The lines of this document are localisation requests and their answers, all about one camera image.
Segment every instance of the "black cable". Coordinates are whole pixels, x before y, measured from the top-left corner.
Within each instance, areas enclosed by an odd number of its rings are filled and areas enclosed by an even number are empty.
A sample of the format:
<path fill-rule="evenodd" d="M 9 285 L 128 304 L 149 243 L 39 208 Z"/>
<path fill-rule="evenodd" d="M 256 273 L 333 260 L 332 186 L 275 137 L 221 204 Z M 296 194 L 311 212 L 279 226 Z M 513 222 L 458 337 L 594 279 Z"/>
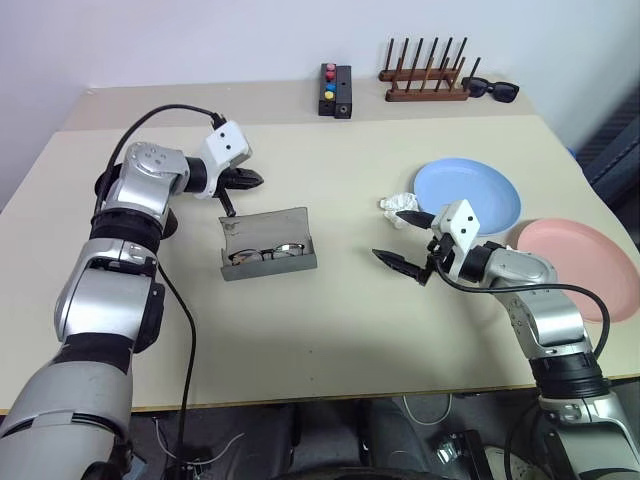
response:
<path fill-rule="evenodd" d="M 514 287 L 484 287 L 484 288 L 483 287 L 467 287 L 466 285 L 461 285 L 460 283 L 454 282 L 449 278 L 449 275 L 446 274 L 446 272 L 444 271 L 444 268 L 442 267 L 442 261 L 440 257 L 435 257 L 434 263 L 436 266 L 436 271 L 438 272 L 442 280 L 444 280 L 444 282 L 447 285 L 467 293 L 496 294 L 496 293 L 528 292 L 532 290 L 570 290 L 573 292 L 578 292 L 583 295 L 586 295 L 591 300 L 596 302 L 596 304 L 598 305 L 598 308 L 600 308 L 600 312 L 602 313 L 602 333 L 600 334 L 600 339 L 598 340 L 598 344 L 596 345 L 596 348 L 593 351 L 593 354 L 595 355 L 596 359 L 600 357 L 600 354 L 602 353 L 604 346 L 607 344 L 607 340 L 609 338 L 609 329 L 611 328 L 611 317 L 609 316 L 609 310 L 607 309 L 607 306 L 604 304 L 604 302 L 600 299 L 600 297 L 597 296 L 595 293 L 593 293 L 591 290 L 587 290 L 586 288 L 583 288 L 583 287 L 578 287 L 577 285 L 569 285 L 566 283 L 538 283 L 534 285 L 518 285 Z"/>
<path fill-rule="evenodd" d="M 193 316 L 191 315 L 189 308 L 184 303 L 184 300 L 182 300 L 182 297 L 178 293 L 178 290 L 176 290 L 176 287 L 174 287 L 171 280 L 169 280 L 169 277 L 167 276 L 166 272 L 164 271 L 160 263 L 158 263 L 158 271 L 160 272 L 160 275 L 162 275 L 162 278 L 164 279 L 165 283 L 167 284 L 169 289 L 173 292 L 173 295 L 176 297 L 176 300 L 182 307 L 184 314 L 187 316 L 187 320 L 189 320 L 189 327 L 191 329 L 191 352 L 189 353 L 189 365 L 187 366 L 187 375 L 185 376 L 185 379 L 184 379 L 184 390 L 182 392 L 182 404 L 180 405 L 180 412 L 178 413 L 178 440 L 176 441 L 176 449 L 175 449 L 175 455 L 176 455 L 175 464 L 177 465 L 176 480 L 180 480 L 180 468 L 182 466 L 182 446 L 184 442 L 184 424 L 186 420 L 186 410 L 187 410 L 187 397 L 189 395 L 189 385 L 191 384 L 191 373 L 193 372 L 193 363 L 196 358 L 196 339 L 197 339 L 196 322 L 193 320 Z"/>
<path fill-rule="evenodd" d="M 211 117 L 214 124 L 216 124 L 220 119 L 220 116 L 217 113 L 211 112 L 209 110 L 205 110 L 204 108 L 194 107 L 193 105 L 185 105 L 181 103 L 161 105 L 160 107 L 156 107 L 153 110 L 145 113 L 142 117 L 136 120 L 136 122 L 133 125 L 129 127 L 129 129 L 124 133 L 124 135 L 122 135 L 122 137 L 118 141 L 116 148 L 113 149 L 113 153 L 111 154 L 111 157 L 109 157 L 109 161 L 107 162 L 107 167 L 105 168 L 104 174 L 102 176 L 102 181 L 100 182 L 100 188 L 98 189 L 98 195 L 96 196 L 96 204 L 93 208 L 94 214 L 98 213 L 100 211 L 100 208 L 102 207 L 102 202 L 104 201 L 104 198 L 107 195 L 107 186 L 109 184 L 109 179 L 111 178 L 111 172 L 113 171 L 113 167 L 115 166 L 116 161 L 118 160 L 118 156 L 120 155 L 120 152 L 124 148 L 125 143 L 127 143 L 131 135 L 133 135 L 134 132 L 138 128 L 140 128 L 140 126 L 144 122 L 149 120 L 154 115 L 160 112 L 164 112 L 165 110 L 176 110 L 176 109 L 191 110 L 193 112 L 202 113 L 203 115 L 207 115 Z"/>

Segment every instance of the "crumpled tissue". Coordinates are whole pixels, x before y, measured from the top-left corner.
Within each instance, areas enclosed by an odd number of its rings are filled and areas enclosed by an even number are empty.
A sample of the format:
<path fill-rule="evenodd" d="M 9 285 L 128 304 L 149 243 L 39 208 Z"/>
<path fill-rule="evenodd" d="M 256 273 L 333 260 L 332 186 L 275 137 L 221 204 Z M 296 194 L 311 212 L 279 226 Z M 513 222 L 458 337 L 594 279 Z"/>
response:
<path fill-rule="evenodd" d="M 390 197 L 380 200 L 380 208 L 384 210 L 383 215 L 388 218 L 396 228 L 405 228 L 409 223 L 396 215 L 402 210 L 418 210 L 418 200 L 413 193 L 396 193 Z"/>

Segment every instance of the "wooden peg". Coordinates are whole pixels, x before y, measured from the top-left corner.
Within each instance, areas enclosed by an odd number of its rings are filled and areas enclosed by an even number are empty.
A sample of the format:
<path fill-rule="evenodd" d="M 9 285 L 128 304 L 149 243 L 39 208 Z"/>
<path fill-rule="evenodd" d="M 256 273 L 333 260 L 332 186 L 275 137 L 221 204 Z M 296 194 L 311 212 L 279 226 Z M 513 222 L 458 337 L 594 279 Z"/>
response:
<path fill-rule="evenodd" d="M 478 64 L 480 63 L 480 57 L 478 57 L 476 59 L 476 63 L 473 64 L 473 68 L 471 69 L 471 74 L 469 74 L 469 78 L 473 78 L 473 76 L 476 74 L 476 69 L 478 68 Z M 467 87 L 464 86 L 462 89 L 463 92 L 467 91 Z"/>
<path fill-rule="evenodd" d="M 440 69 L 440 76 L 438 77 L 438 83 L 436 83 L 436 88 L 433 89 L 433 91 L 436 93 L 440 89 L 440 84 L 442 83 L 442 79 L 444 78 L 445 73 L 447 71 L 447 65 L 449 65 L 449 57 L 445 58 L 443 68 Z"/>
<path fill-rule="evenodd" d="M 431 46 L 431 53 L 429 53 L 429 58 L 433 58 L 433 55 L 436 53 L 436 46 L 438 45 L 438 37 L 433 41 L 433 45 Z"/>
<path fill-rule="evenodd" d="M 444 54 L 442 55 L 442 62 L 440 62 L 440 70 L 445 68 L 444 60 L 445 58 L 447 58 L 447 55 L 449 55 L 449 48 L 451 48 L 451 42 L 453 42 L 453 37 L 449 37 L 449 41 L 447 42 L 447 48 L 444 49 Z"/>
<path fill-rule="evenodd" d="M 453 67 L 451 67 L 453 70 L 456 70 L 458 67 L 458 61 L 460 60 L 460 57 L 462 56 L 462 51 L 464 50 L 464 46 L 467 44 L 467 37 L 464 37 L 464 40 L 462 40 L 462 45 L 460 45 L 460 50 L 458 50 L 458 55 L 456 55 L 456 61 L 453 62 Z"/>
<path fill-rule="evenodd" d="M 393 38 L 389 42 L 389 51 L 387 52 L 387 61 L 384 64 L 384 69 L 385 70 L 389 70 L 389 62 L 391 62 L 391 52 L 392 51 L 393 51 Z"/>
<path fill-rule="evenodd" d="M 404 46 L 402 47 L 402 55 L 400 55 L 400 70 L 404 65 L 404 56 L 407 54 L 407 46 L 409 45 L 409 37 L 404 39 Z"/>
<path fill-rule="evenodd" d="M 416 65 L 418 64 L 418 57 L 420 56 L 420 50 L 422 50 L 422 42 L 424 41 L 424 38 L 420 39 L 420 42 L 418 43 L 418 49 L 416 50 L 416 56 L 413 57 L 413 65 L 411 66 L 411 74 L 409 75 L 409 81 L 407 82 L 407 88 L 404 89 L 405 92 L 409 91 L 409 88 L 411 88 L 411 82 L 413 81 L 413 74 L 416 73 Z"/>
<path fill-rule="evenodd" d="M 433 63 L 433 57 L 429 58 L 427 62 L 427 69 L 424 71 L 424 79 L 422 80 L 422 86 L 420 87 L 420 91 L 424 91 L 424 86 L 427 84 L 427 80 L 429 80 L 429 73 L 431 73 L 431 64 Z"/>
<path fill-rule="evenodd" d="M 396 67 L 396 71 L 393 73 L 393 78 L 391 79 L 391 91 L 394 91 L 398 88 L 398 78 L 400 77 L 400 70 L 402 70 L 402 58 L 398 59 L 398 66 Z"/>
<path fill-rule="evenodd" d="M 453 75 L 453 80 L 451 80 L 451 83 L 449 84 L 449 91 L 450 92 L 453 92 L 453 89 L 456 86 L 456 82 L 458 81 L 458 75 L 460 75 L 460 72 L 462 71 L 462 67 L 464 66 L 464 61 L 465 61 L 465 57 L 462 57 L 462 61 L 460 62 L 460 66 L 456 70 L 456 73 Z"/>

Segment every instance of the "pink plate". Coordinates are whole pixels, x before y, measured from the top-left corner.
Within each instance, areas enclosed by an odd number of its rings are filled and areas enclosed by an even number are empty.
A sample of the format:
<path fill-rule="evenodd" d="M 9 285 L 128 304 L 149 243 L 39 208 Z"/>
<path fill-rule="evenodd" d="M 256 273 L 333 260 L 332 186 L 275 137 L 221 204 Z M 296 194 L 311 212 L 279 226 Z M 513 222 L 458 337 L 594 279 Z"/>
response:
<path fill-rule="evenodd" d="M 629 257 L 602 233 L 563 219 L 537 220 L 518 238 L 518 250 L 549 260 L 558 282 L 596 293 L 609 309 L 612 322 L 631 317 L 640 307 L 640 277 Z M 585 320 L 600 322 L 600 309 L 589 297 L 567 292 Z"/>

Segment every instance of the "eyeglass lens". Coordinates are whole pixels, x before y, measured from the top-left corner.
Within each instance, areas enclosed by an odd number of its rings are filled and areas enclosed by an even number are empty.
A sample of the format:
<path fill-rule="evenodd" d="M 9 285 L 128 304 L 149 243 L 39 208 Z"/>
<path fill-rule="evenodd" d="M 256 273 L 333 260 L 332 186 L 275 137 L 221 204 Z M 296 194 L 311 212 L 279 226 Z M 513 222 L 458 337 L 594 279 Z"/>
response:
<path fill-rule="evenodd" d="M 304 245 L 287 243 L 273 249 L 272 258 L 296 257 L 302 255 Z"/>
<path fill-rule="evenodd" d="M 469 89 L 470 97 L 481 97 L 487 92 L 489 82 L 482 78 L 470 78 L 467 80 L 467 88 Z"/>
<path fill-rule="evenodd" d="M 232 265 L 240 265 L 242 263 L 250 263 L 262 260 L 262 253 L 258 250 L 243 250 L 241 252 L 234 253 L 231 256 Z"/>
<path fill-rule="evenodd" d="M 511 103 L 515 100 L 518 90 L 513 85 L 496 83 L 492 94 L 498 102 Z"/>

